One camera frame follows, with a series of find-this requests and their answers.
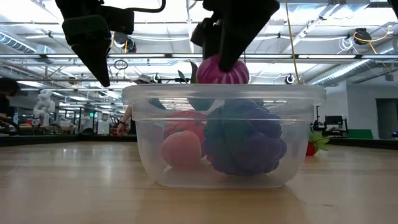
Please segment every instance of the blue bumpy ball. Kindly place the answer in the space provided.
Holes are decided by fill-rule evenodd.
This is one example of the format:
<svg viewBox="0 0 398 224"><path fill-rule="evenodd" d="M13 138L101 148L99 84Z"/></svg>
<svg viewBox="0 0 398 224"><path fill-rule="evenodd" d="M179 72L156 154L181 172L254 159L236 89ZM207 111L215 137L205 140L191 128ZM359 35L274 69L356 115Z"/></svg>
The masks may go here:
<svg viewBox="0 0 398 224"><path fill-rule="evenodd" d="M269 173L287 151L279 120L253 100L226 100L208 115L203 152L228 175Z"/></svg>

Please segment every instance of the transparent bin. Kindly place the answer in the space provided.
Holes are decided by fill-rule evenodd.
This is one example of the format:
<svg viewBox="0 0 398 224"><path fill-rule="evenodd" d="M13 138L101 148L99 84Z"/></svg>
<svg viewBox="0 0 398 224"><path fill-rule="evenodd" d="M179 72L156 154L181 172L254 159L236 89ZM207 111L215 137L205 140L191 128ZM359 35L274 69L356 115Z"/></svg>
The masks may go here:
<svg viewBox="0 0 398 224"><path fill-rule="evenodd" d="M303 85L136 85L132 106L149 177L169 187L271 188L291 180L307 150L314 105Z"/></svg>

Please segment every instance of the plastic container rim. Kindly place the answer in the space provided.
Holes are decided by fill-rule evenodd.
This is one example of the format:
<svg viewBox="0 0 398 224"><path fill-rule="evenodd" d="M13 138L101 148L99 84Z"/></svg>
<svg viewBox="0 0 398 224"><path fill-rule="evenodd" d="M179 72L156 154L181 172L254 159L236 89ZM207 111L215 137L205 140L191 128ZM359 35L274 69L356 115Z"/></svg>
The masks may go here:
<svg viewBox="0 0 398 224"><path fill-rule="evenodd" d="M313 100L323 103L326 90L310 85L147 84L123 89L123 102L148 98Z"/></svg>

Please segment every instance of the desk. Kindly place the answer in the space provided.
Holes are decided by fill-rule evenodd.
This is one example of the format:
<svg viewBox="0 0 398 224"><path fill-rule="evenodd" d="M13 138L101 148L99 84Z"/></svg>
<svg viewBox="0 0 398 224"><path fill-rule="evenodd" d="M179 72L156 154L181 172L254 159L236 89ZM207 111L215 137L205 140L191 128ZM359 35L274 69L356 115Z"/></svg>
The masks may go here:
<svg viewBox="0 0 398 224"><path fill-rule="evenodd" d="M0 148L0 223L397 223L398 151L330 146L285 187L170 189L133 142Z"/></svg>

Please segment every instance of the magenta striped ball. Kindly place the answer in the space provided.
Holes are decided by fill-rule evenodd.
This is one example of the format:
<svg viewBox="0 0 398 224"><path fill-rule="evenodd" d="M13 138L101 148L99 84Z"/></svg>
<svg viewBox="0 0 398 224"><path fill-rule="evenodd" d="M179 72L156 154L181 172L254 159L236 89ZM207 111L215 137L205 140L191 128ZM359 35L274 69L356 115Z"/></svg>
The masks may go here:
<svg viewBox="0 0 398 224"><path fill-rule="evenodd" d="M214 55L199 66L197 81L202 84L248 84L249 70L241 61L237 61L229 72L218 68L218 55Z"/></svg>

